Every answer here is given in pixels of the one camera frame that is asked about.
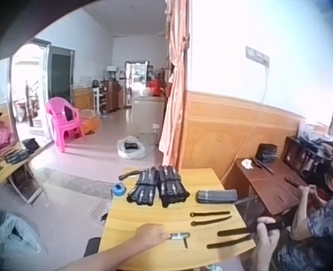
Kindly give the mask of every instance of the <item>plastic chair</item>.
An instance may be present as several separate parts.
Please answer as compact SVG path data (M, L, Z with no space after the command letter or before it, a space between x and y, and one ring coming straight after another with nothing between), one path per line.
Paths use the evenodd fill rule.
M72 112L72 120L67 120L65 108L69 108ZM85 137L82 128L82 121L78 109L74 108L67 100L61 97L53 97L46 105L46 113L51 115L52 128L54 130L54 140L61 152L65 151L65 132L70 132L72 137L73 130L79 129L81 136Z

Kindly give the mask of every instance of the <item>wooden desk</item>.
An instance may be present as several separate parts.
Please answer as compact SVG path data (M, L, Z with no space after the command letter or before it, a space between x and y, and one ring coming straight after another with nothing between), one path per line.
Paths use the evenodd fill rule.
M198 204L195 201L196 192L201 189L223 190L223 186L214 171L208 169L183 169L180 172L182 182L190 192L185 203L172 204L168 208L161 206L159 198L154 199L154 205L137 206L126 201L126 194L114 197L104 232L101 238L99 252L112 248L134 235L135 229L144 223L161 223L169 233L188 231L188 249L182 241L166 241L163 244L138 255L126 262L123 270L185 270L217 263L227 258L244 253L254 248L253 240L232 247L208 250L207 244L238 239L242 235L218 237L219 230L245 227L245 223L232 204ZM135 177L124 181L127 191L136 182ZM192 220L210 220L217 217L190 217L190 212L230 211L232 218L216 224L192 227Z
M274 175L272 175L263 168L253 167L253 169L245 169L242 166L243 160L244 158L239 158L235 163L247 180L249 196L254 191L271 215L279 215L299 204L300 199L297 188L288 184L284 178L293 177L293 180L300 185L306 185L306 183L284 162L276 158L273 163L266 164L273 170ZM244 219L246 219L248 214L248 208L249 205L247 205Z
M22 144L21 142L18 142L16 145L12 147L12 150L21 150ZM35 201L35 199L40 195L42 192L42 187L37 183L35 180L31 169L28 166L28 162L31 161L35 156L40 154L42 152L43 148L40 147L38 150L36 150L33 154L30 155L30 157L26 160L23 160L17 164L8 164L3 159L0 161L0 166L3 167L3 169L0 170L0 182L3 182L5 180L8 180L12 187L15 189L15 191L19 194L19 196L26 202L26 203L32 203ZM24 177L21 176L20 178L13 178L12 174L15 173L19 168L23 167Z

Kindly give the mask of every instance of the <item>blue tape roll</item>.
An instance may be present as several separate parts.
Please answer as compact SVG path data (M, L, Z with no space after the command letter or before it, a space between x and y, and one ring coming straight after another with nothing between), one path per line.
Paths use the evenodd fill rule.
M126 187L121 182L119 182L117 185L112 187L111 191L115 196L122 196L126 192Z

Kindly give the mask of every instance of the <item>wall switch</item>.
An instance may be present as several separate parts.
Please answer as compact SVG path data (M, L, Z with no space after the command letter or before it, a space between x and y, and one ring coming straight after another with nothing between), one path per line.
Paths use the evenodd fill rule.
M262 65L269 67L269 56L246 46L246 57L255 62L261 63Z

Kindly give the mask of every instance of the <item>yellow table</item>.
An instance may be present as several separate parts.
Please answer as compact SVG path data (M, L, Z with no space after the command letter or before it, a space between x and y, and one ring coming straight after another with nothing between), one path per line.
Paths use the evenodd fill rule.
M21 142L18 142L12 147L12 150L21 150L22 148L23 147L22 147ZM0 166L3 167L3 169L0 171L0 182L3 182L4 180L6 180L11 174L13 174L22 165L31 161L35 156L40 154L40 152L42 152L42 150L43 150L43 148L40 147L33 154L31 154L30 157L27 160L23 160L23 161L21 161L17 164L14 164L14 165L7 164L4 159L3 159L3 161L0 161Z
M11 149L12 150L21 150L22 144L21 142L16 143ZM8 164L3 159L1 161L0 157L0 166L3 167L3 169L0 170L0 183L9 180L12 187L15 189L15 191L19 194L19 196L26 202L26 203L32 203L35 201L35 199L40 195L42 192L42 187L36 182L32 171L30 170L28 166L28 162L31 161L35 156L40 154L40 152L43 151L43 148L40 147L38 150L36 150L33 154L30 155L30 157L26 160L23 160L17 164ZM24 177L21 179L24 180L17 180L16 178L13 178L12 174L24 166Z
M224 261L227 258L244 253L254 248L253 240L237 244L232 247L208 250L207 244L230 241L243 237L218 237L219 230L245 227L236 207L232 204L198 204L195 195L198 190L223 190L223 186L214 171L205 169L183 169L180 172L182 182L190 192L185 203L176 203L168 208L161 206L159 198L154 199L154 205L138 206L126 201L126 194L114 197L104 232L101 238L99 252L112 248L134 235L135 229L144 223L161 223L169 233L187 231L191 234L187 238L188 249L183 241L166 241L163 244L146 251L126 262L120 267L123 270L185 270ZM123 181L127 191L135 185L136 177L129 177ZM230 211L232 218L211 225L192 227L190 222L211 220L223 216L190 217L190 212Z

